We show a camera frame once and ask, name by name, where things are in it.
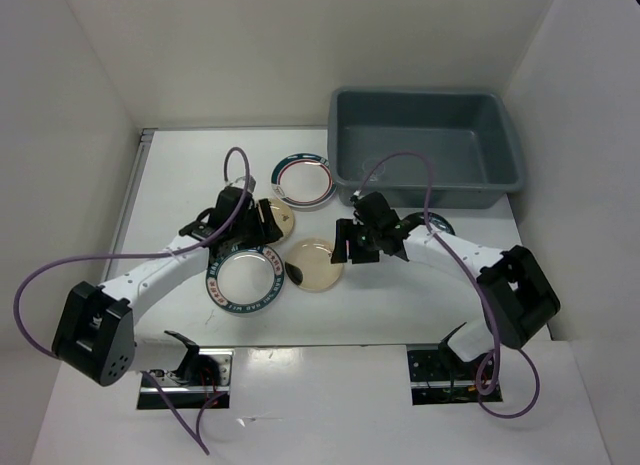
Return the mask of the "cream plate small motifs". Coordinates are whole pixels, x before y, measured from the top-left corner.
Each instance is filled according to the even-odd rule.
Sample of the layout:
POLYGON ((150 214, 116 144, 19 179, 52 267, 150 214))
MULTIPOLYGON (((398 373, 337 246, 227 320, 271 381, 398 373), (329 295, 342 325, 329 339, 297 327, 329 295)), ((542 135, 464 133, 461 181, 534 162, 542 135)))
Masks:
POLYGON ((295 227, 295 216, 293 210, 283 201, 270 197, 267 199, 269 207, 275 219, 276 225, 282 232, 282 237, 276 244, 287 240, 293 233, 295 227))

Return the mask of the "cream plate black spot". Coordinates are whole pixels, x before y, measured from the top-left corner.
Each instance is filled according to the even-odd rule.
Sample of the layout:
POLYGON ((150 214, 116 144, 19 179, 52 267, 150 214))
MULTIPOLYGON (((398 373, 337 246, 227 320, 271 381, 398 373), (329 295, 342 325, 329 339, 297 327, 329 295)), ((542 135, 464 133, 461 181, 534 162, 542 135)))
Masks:
POLYGON ((322 292, 340 279, 344 265, 331 262, 333 246, 320 238, 296 242, 285 257, 285 272, 300 289, 322 292))

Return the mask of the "white plate red teal rim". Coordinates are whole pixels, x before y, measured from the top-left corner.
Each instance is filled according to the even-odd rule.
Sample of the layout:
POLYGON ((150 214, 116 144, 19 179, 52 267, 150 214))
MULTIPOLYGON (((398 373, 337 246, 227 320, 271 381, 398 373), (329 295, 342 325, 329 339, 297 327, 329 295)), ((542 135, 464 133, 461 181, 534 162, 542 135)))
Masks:
POLYGON ((328 160, 313 153, 281 159, 272 170, 270 184, 277 198, 298 209, 320 207, 336 191, 328 160))

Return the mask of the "white plate dark green rim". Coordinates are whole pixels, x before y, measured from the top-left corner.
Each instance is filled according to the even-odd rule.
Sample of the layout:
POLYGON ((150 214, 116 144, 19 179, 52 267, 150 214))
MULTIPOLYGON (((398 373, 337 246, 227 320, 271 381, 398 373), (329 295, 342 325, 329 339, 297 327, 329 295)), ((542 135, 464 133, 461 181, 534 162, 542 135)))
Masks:
POLYGON ((215 305, 235 314, 257 313, 280 295, 284 262, 269 246, 237 250, 218 258, 206 273, 206 291, 215 305))

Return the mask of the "clear plastic cup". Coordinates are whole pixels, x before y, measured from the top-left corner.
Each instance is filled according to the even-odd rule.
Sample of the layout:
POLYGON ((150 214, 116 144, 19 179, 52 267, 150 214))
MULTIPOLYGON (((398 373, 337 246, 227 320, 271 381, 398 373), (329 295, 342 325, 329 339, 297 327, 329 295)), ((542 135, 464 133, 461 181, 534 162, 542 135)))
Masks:
POLYGON ((386 178, 386 162, 384 160, 367 159, 362 165, 362 181, 377 183, 386 178))

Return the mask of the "blue green patterned plate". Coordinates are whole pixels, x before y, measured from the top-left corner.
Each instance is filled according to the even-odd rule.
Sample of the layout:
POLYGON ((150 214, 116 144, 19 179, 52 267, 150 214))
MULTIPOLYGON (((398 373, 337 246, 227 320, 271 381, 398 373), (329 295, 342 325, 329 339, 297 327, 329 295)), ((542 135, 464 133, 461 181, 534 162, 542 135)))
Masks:
POLYGON ((456 235, 455 230, 451 223, 447 221, 442 215, 439 215, 434 212, 428 213, 428 221, 425 221, 424 212, 414 212, 405 217, 410 224, 421 226, 429 224, 432 228, 435 228, 439 231, 448 233, 450 235, 456 235))

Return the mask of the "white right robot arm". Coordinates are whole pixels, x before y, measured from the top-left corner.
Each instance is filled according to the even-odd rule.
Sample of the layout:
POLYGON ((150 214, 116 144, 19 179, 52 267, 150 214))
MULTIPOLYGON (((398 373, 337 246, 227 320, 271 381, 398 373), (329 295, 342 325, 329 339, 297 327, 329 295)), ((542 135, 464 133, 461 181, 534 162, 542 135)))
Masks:
POLYGON ((560 300, 529 249, 470 242, 436 227, 424 212, 401 218, 379 192, 352 201, 353 216, 336 221, 333 264, 377 263, 385 254, 466 278, 479 294, 483 318, 443 340, 438 362, 446 376, 464 376, 475 359, 502 345, 523 348, 560 311, 560 300))

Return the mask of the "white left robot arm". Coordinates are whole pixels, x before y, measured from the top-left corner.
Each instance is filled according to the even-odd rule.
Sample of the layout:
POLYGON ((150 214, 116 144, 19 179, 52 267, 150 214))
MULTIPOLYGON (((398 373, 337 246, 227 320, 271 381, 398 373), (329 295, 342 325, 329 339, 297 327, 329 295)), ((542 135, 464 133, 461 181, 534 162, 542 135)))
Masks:
POLYGON ((103 387, 133 370, 164 370, 177 384, 191 383, 203 363, 199 346, 170 330, 145 342, 136 337, 136 324, 216 260, 282 236, 267 199, 254 200, 249 192, 225 187, 215 206, 181 228, 158 257, 99 285, 75 285, 54 335, 53 355, 103 387))

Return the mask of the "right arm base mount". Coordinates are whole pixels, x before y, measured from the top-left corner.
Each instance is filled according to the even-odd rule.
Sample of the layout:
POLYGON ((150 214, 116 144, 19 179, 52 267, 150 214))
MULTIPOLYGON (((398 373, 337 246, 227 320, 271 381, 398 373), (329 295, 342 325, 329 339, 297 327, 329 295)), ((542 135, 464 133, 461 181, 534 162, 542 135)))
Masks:
POLYGON ((460 362, 447 358, 436 344, 408 346, 406 353, 414 406, 478 402, 475 379, 483 355, 460 362))

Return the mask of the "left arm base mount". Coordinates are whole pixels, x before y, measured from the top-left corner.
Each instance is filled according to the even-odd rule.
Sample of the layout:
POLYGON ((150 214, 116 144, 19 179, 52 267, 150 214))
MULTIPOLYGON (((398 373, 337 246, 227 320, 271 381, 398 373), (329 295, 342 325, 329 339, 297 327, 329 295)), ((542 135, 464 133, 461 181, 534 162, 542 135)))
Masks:
POLYGON ((139 410, 227 409, 234 351, 198 345, 186 336, 165 331, 158 339, 142 341, 136 353, 140 364, 151 364, 140 382, 139 410))

